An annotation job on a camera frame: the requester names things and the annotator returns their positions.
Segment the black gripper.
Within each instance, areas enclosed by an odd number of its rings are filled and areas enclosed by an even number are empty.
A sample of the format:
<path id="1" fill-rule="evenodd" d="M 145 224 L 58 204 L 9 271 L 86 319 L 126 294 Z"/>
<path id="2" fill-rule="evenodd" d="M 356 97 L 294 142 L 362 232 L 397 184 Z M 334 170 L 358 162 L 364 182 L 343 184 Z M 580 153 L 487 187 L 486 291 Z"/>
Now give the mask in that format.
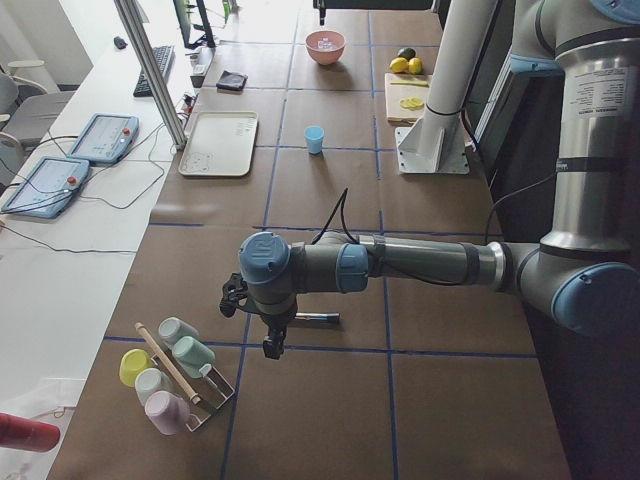
<path id="1" fill-rule="evenodd" d="M 268 359 L 280 359 L 284 353 L 284 341 L 288 325 L 295 319 L 295 311 L 287 311 L 276 315 L 261 315 L 260 318 L 267 326 L 262 347 L 264 356 Z"/>

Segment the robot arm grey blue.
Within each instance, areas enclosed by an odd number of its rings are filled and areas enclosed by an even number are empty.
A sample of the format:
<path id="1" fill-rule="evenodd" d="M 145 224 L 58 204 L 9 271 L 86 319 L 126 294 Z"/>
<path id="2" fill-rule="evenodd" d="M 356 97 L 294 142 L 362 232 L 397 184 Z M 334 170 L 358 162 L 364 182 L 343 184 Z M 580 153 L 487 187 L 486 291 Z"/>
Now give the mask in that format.
<path id="1" fill-rule="evenodd" d="M 328 10 L 383 10 L 425 11 L 433 6 L 432 0 L 313 0 L 313 8 L 319 12 L 319 24 L 325 25 Z"/>
<path id="2" fill-rule="evenodd" d="M 299 295 L 359 292 L 372 278 L 441 286 L 486 284 L 558 324 L 596 336 L 639 312 L 639 274 L 616 217 L 631 131 L 639 124 L 639 5 L 635 1 L 520 1 L 511 69 L 562 72 L 561 132 L 551 230 L 538 242 L 442 243 L 321 231 L 288 244 L 259 232 L 239 249 L 221 313 L 260 316 L 264 354 L 279 358 Z"/>

